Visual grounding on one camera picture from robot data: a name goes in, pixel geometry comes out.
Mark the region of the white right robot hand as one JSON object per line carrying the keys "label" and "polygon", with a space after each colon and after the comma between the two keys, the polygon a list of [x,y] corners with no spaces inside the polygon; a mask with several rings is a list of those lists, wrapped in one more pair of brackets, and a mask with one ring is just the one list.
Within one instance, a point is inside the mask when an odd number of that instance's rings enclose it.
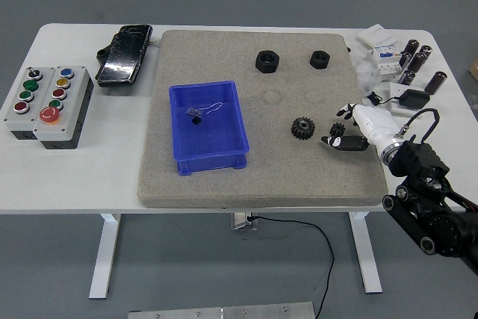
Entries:
{"label": "white right robot hand", "polygon": [[365,151],[368,145],[376,147],[379,156],[383,158],[394,154],[402,145],[403,139],[395,137],[400,127],[395,123],[387,110],[366,105],[345,105],[337,115],[344,119],[353,118],[361,135],[324,136],[321,140],[330,147],[341,151]]}

